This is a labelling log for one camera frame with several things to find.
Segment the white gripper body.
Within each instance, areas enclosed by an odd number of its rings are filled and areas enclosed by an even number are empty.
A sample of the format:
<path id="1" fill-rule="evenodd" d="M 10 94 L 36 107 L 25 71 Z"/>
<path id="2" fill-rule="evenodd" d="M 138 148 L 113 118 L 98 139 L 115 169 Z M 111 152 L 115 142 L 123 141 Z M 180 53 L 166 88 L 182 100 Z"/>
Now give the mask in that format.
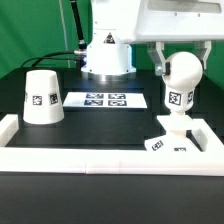
<path id="1" fill-rule="evenodd" d="M 132 43 L 224 40 L 224 0 L 141 0 Z"/>

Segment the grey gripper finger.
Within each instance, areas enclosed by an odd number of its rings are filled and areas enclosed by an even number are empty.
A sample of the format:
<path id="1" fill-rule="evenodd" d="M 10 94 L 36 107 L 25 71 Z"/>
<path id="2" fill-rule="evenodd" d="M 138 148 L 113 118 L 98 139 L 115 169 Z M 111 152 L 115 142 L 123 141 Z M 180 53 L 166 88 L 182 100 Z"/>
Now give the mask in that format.
<path id="1" fill-rule="evenodd" d="M 155 74 L 162 76 L 166 72 L 165 57 L 163 54 L 163 42 L 149 42 L 147 44 L 147 52 L 155 66 Z"/>
<path id="2" fill-rule="evenodd" d="M 207 69 L 207 59 L 212 49 L 212 43 L 210 41 L 199 41 L 195 43 L 197 57 L 202 64 L 204 70 Z"/>

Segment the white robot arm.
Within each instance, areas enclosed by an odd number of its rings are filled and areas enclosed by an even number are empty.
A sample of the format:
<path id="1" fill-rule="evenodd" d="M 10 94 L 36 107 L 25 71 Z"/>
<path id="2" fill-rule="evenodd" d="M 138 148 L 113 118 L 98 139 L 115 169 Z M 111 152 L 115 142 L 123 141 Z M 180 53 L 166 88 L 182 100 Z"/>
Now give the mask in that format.
<path id="1" fill-rule="evenodd" d="M 93 76 L 134 73 L 133 44 L 146 44 L 158 76 L 169 72 L 166 43 L 194 43 L 206 62 L 211 43 L 224 40 L 224 0 L 91 0 L 92 41 L 82 71 Z"/>

